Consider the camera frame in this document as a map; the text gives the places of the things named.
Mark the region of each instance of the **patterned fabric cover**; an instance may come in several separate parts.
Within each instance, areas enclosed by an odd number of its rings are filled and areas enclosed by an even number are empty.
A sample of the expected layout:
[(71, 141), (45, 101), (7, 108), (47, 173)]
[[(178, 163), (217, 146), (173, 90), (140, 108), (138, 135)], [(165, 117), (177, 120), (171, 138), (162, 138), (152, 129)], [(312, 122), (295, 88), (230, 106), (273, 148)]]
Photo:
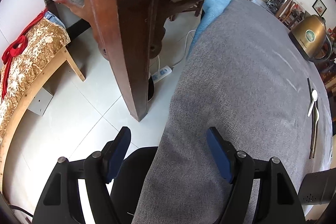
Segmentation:
[[(24, 92), (56, 53), (70, 42), (62, 27), (42, 18), (27, 33), (28, 46), (14, 57), (9, 71), (7, 94), (0, 104), (0, 144), (7, 124)], [(6, 66), (1, 70), (0, 94)]]

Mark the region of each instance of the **blue cloth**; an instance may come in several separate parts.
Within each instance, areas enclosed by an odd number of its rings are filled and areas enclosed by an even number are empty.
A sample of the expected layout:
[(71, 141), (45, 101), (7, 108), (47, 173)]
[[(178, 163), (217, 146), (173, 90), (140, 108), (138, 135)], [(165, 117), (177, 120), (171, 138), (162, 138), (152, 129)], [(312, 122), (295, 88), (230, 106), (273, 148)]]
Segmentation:
[(61, 27), (63, 27), (64, 29), (66, 29), (65, 25), (63, 24), (63, 22), (61, 22), (61, 20), (55, 16), (53, 13), (46, 11), (46, 13), (44, 14), (44, 17), (51, 21), (52, 23), (55, 23), (57, 25), (60, 25)]
[(194, 38), (190, 44), (190, 54), (194, 44), (199, 38), (200, 34), (213, 22), (219, 15), (221, 15), (225, 8), (229, 5), (231, 0), (205, 0), (203, 3), (203, 10), (205, 12), (201, 22), (199, 23)]

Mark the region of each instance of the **wooden bench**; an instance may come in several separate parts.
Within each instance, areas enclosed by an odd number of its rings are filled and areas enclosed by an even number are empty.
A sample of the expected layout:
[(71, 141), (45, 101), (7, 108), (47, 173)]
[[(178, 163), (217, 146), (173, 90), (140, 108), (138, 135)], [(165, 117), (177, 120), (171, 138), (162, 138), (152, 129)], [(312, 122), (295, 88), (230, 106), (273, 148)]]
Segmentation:
[(38, 91), (64, 62), (70, 65), (82, 81), (85, 80), (66, 48), (70, 38), (62, 27), (43, 18), (29, 30), (26, 36), (28, 46), (21, 55), (13, 58), (7, 94), (0, 104), (1, 192), (6, 157), (11, 141), (23, 114)]

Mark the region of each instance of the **picture frame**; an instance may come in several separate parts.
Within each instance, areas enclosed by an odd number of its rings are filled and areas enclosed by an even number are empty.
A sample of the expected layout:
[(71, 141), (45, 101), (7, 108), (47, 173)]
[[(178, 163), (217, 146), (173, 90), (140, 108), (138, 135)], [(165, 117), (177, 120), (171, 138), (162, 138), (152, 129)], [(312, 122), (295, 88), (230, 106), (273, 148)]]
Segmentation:
[(324, 5), (322, 0), (316, 0), (312, 6), (317, 14), (321, 17), (327, 10), (327, 7)]

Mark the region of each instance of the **kettle handle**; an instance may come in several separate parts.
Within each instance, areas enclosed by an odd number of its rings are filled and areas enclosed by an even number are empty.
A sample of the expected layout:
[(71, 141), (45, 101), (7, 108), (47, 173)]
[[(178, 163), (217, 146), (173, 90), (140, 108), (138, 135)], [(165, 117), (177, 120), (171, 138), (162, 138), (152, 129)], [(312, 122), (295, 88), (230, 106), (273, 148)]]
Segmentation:
[(327, 43), (327, 46), (328, 46), (328, 51), (325, 54), (325, 56), (322, 57), (322, 58), (311, 58), (310, 61), (312, 61), (314, 63), (322, 63), (322, 62), (325, 62), (325, 61), (329, 60), (329, 58), (330, 58), (330, 56), (332, 54), (332, 51), (333, 51), (333, 46), (331, 44), (331, 40), (328, 37), (328, 35), (326, 35), (325, 43)]

